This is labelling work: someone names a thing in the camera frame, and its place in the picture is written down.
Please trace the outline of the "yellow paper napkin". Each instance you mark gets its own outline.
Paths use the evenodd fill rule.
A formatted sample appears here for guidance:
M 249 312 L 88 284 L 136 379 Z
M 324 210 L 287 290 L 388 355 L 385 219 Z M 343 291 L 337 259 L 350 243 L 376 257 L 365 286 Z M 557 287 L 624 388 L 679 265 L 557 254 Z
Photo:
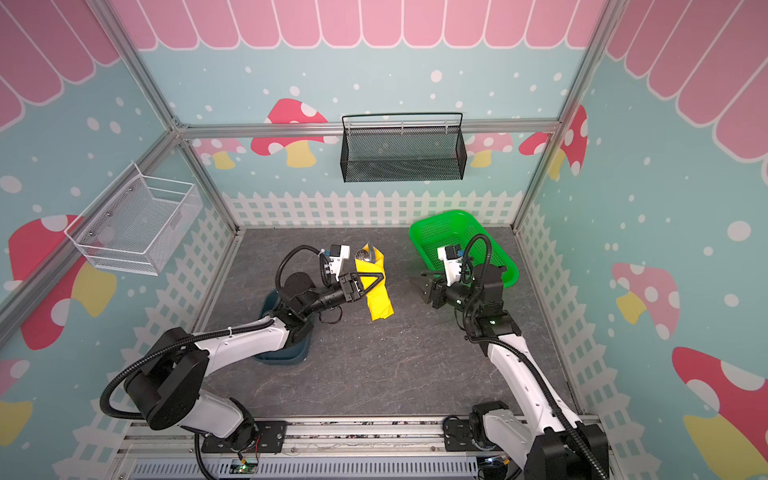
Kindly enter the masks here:
M 394 310 L 386 289 L 384 255 L 371 243 L 367 243 L 355 254 L 355 267 L 357 272 L 384 274 L 384 282 L 365 297 L 371 320 L 376 321 L 392 316 Z

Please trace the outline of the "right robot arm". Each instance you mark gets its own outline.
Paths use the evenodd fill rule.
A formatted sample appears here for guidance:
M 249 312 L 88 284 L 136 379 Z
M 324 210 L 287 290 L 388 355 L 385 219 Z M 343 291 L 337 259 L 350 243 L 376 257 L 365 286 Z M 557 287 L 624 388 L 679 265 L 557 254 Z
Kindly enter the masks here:
M 454 309 L 466 339 L 501 373 L 522 411 L 518 419 L 500 401 L 474 406 L 469 416 L 473 443 L 500 448 L 527 479 L 609 478 L 606 434 L 570 409 L 536 364 L 504 307 L 502 268 L 475 272 L 468 284 L 435 272 L 411 280 L 426 304 Z

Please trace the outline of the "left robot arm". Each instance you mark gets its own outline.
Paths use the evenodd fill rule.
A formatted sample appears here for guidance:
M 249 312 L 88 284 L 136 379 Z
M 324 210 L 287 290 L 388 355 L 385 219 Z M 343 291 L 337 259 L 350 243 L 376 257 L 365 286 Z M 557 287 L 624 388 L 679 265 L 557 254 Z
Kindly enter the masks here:
M 276 288 L 256 321 L 199 334 L 174 327 L 107 384 L 101 412 L 143 420 L 153 430 L 179 426 L 231 449 L 247 448 L 260 437 L 253 415 L 241 402 L 205 391 L 205 378 L 241 360 L 292 348 L 311 332 L 313 316 L 358 301 L 384 281 L 380 272 L 347 272 L 318 287 L 298 272 Z

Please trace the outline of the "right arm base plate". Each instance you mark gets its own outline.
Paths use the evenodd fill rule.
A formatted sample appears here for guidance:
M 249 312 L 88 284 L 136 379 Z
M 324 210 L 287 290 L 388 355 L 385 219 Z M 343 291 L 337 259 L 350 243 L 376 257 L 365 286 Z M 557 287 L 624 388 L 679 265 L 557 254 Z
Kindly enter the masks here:
M 474 439 L 470 421 L 455 415 L 442 421 L 444 448 L 448 452 L 499 451 L 495 445 L 479 443 Z

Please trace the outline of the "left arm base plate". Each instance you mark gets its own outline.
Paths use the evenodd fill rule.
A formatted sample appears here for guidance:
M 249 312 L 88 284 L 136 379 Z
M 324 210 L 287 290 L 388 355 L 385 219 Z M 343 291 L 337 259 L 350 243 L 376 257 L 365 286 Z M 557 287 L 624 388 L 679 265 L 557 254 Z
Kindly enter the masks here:
M 220 438 L 203 432 L 197 444 L 202 453 L 281 453 L 288 422 L 246 418 L 230 434 Z

